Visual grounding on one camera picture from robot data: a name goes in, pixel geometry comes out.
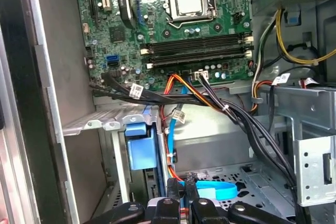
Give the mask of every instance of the screw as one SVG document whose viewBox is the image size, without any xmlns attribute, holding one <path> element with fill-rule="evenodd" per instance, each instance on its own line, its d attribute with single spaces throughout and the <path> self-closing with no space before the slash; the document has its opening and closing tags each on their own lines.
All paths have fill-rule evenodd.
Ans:
<svg viewBox="0 0 336 224">
<path fill-rule="evenodd" d="M 138 207 L 136 207 L 136 206 L 131 206 L 128 210 L 129 210 L 129 211 L 136 211 L 136 210 L 138 210 Z"/>
<path fill-rule="evenodd" d="M 143 40 L 143 39 L 144 39 L 144 36 L 143 36 L 142 34 L 138 34 L 137 39 L 138 39 L 138 40 Z"/>
<path fill-rule="evenodd" d="M 208 204 L 208 201 L 207 201 L 206 199 L 200 199 L 198 202 L 199 202 L 201 205 L 206 205 L 206 204 Z"/>
<path fill-rule="evenodd" d="M 173 202 L 172 202 L 171 199 L 164 199 L 163 203 L 164 203 L 164 204 L 167 204 L 167 205 L 170 205 L 170 204 L 172 204 Z"/>
<path fill-rule="evenodd" d="M 240 212 L 245 211 L 245 207 L 243 207 L 242 205 L 235 205 L 235 208 Z"/>
</svg>

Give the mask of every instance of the blue sata port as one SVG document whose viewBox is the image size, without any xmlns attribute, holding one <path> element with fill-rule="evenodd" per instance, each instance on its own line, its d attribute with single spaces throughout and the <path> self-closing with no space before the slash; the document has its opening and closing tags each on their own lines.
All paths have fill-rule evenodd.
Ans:
<svg viewBox="0 0 336 224">
<path fill-rule="evenodd" d="M 109 66 L 118 66 L 119 65 L 119 55 L 107 55 L 106 63 Z"/>
</svg>

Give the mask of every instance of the blue drive latch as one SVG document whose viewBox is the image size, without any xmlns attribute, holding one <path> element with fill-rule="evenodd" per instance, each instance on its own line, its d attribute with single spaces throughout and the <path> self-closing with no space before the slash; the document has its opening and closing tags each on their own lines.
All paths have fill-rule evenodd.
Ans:
<svg viewBox="0 0 336 224">
<path fill-rule="evenodd" d="M 147 106 L 142 113 L 149 114 L 150 106 Z M 131 170 L 157 167 L 158 157 L 156 154 L 156 134 L 154 127 L 154 125 L 148 126 L 144 122 L 132 123 L 126 126 L 125 136 L 127 137 Z"/>
<path fill-rule="evenodd" d="M 150 169 L 158 165 L 153 127 L 149 137 L 130 139 L 127 145 L 131 170 Z"/>
</svg>

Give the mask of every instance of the green circuit board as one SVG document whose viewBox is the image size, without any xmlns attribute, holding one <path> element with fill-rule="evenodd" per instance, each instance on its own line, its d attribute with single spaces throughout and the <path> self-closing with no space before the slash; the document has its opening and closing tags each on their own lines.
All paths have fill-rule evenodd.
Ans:
<svg viewBox="0 0 336 224">
<path fill-rule="evenodd" d="M 163 8 L 166 0 L 136 0 L 134 16 L 136 27 L 127 28 L 120 16 L 118 0 L 110 0 L 111 8 L 106 10 L 97 7 L 96 15 L 92 15 L 92 5 L 101 0 L 78 0 L 80 17 L 83 27 L 83 37 L 87 49 L 87 66 L 92 82 L 103 84 L 101 74 L 111 71 L 116 79 L 129 87 L 137 83 L 153 91 L 163 90 L 167 77 L 172 73 L 189 74 L 193 84 L 193 73 L 199 69 L 207 69 L 210 83 L 232 82 L 249 79 L 253 73 L 250 70 L 250 57 L 227 57 L 216 60 L 199 60 L 197 62 L 148 69 L 146 63 L 150 56 L 140 53 L 143 45 L 166 41 L 190 41 L 189 52 L 192 49 L 192 39 L 212 36 L 232 35 L 251 32 L 249 25 L 248 0 L 215 0 L 217 17 L 206 22 L 185 24 L 176 29 L 167 23 L 168 14 Z M 169 37 L 164 36 L 165 30 L 170 31 Z M 109 64 L 107 57 L 115 57 L 117 62 Z"/>
</svg>

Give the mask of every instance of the cable label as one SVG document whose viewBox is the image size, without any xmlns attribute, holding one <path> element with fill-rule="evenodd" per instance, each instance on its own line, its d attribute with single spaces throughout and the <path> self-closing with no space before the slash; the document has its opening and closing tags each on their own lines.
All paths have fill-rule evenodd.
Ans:
<svg viewBox="0 0 336 224">
<path fill-rule="evenodd" d="M 284 84 L 287 83 L 288 79 L 290 77 L 290 73 L 284 73 L 278 77 L 276 77 L 272 83 L 273 86 L 278 84 Z"/>
<path fill-rule="evenodd" d="M 305 86 L 308 86 L 310 84 L 319 84 L 319 83 L 317 81 L 315 81 L 313 78 L 308 77 L 305 80 Z"/>
<path fill-rule="evenodd" d="M 182 124 L 185 123 L 185 113 L 181 110 L 175 110 L 173 114 L 173 119 L 178 120 Z"/>
<path fill-rule="evenodd" d="M 143 86 L 133 83 L 129 96 L 134 99 L 140 99 L 143 91 Z"/>
</svg>

